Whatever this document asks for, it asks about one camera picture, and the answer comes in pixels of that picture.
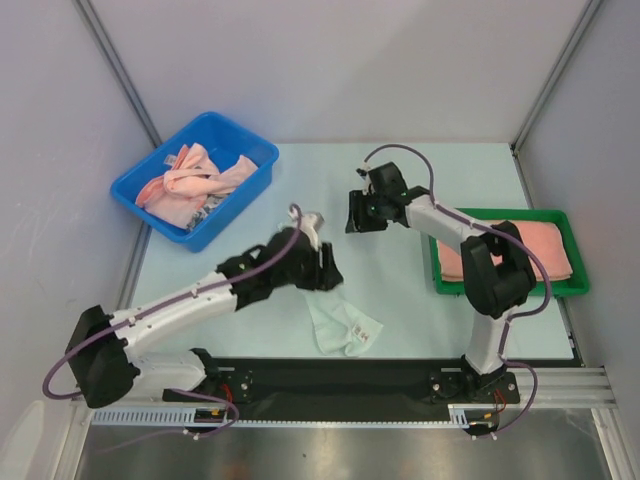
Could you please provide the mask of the light blue towel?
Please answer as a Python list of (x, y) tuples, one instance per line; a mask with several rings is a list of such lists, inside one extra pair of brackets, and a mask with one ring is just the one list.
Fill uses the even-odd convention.
[(349, 303), (339, 289), (303, 295), (316, 345), (325, 356), (361, 357), (384, 328), (382, 323)]

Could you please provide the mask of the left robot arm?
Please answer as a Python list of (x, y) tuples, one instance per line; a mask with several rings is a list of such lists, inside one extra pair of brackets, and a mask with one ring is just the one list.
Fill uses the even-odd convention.
[(164, 400), (191, 393), (208, 400), (220, 388), (211, 356), (202, 348), (178, 356), (155, 355), (157, 344), (201, 321), (264, 301), (278, 288), (328, 292), (342, 282), (330, 243), (286, 227), (267, 244), (225, 260), (172, 295), (113, 313), (99, 305), (85, 310), (66, 348), (68, 363), (92, 409), (131, 393)]

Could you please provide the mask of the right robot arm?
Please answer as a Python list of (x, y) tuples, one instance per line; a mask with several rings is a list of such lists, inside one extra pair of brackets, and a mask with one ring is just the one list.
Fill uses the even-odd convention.
[(345, 231), (368, 233), (397, 223), (427, 234), (461, 259), (464, 294), (474, 309), (469, 347), (462, 357), (463, 395), (481, 402), (504, 375), (508, 324), (536, 286), (536, 275), (516, 226), (490, 225), (439, 203), (421, 186), (408, 187), (396, 164), (361, 167), (364, 186), (349, 193)]

